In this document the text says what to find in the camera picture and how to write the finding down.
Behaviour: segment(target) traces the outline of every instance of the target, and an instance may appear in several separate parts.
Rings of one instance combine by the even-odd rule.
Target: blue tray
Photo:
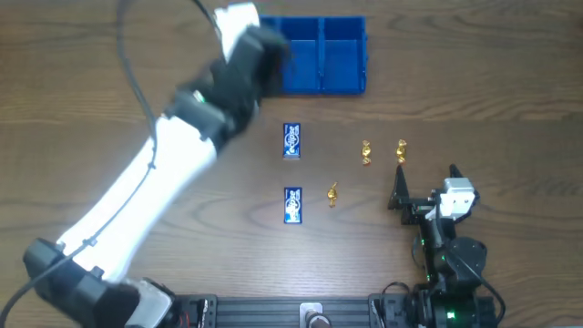
[[[358,95],[366,89],[366,20],[350,17],[261,16],[261,25],[290,42],[283,92]]]

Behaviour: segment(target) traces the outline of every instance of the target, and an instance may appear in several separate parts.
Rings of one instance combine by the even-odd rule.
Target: brown wooden surface
[[[227,1],[207,1],[209,8]],[[366,15],[364,97],[265,103],[149,236],[131,275],[175,292],[367,295],[422,282],[415,228],[386,210],[395,145],[415,195],[458,164],[482,194],[458,234],[483,241],[506,327],[583,325],[583,2],[294,0],[272,15]],[[21,256],[98,200],[141,146],[145,120],[115,52],[112,0],[0,2],[0,303],[26,281]],[[140,0],[128,56],[160,112],[219,55],[187,0]],[[281,123],[302,123],[302,159],[281,160]],[[360,165],[372,141],[373,164]],[[325,197],[339,181],[338,206]],[[304,224],[282,224],[282,188]],[[74,326],[27,295],[11,327]]]

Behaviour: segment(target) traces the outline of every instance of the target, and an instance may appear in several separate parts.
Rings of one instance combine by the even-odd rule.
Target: gold candy
[[[371,164],[371,159],[369,158],[369,156],[371,155],[371,143],[368,142],[367,140],[363,140],[362,155],[363,155],[363,165]]]
[[[336,199],[338,198],[338,192],[336,192],[336,185],[338,182],[334,182],[330,190],[328,190],[328,200],[330,200],[330,207],[336,206]]]
[[[403,139],[399,140],[399,147],[397,147],[397,150],[395,151],[395,155],[397,156],[397,162],[399,164],[404,164],[405,163],[405,155],[406,155],[406,147],[407,146],[407,142]]]

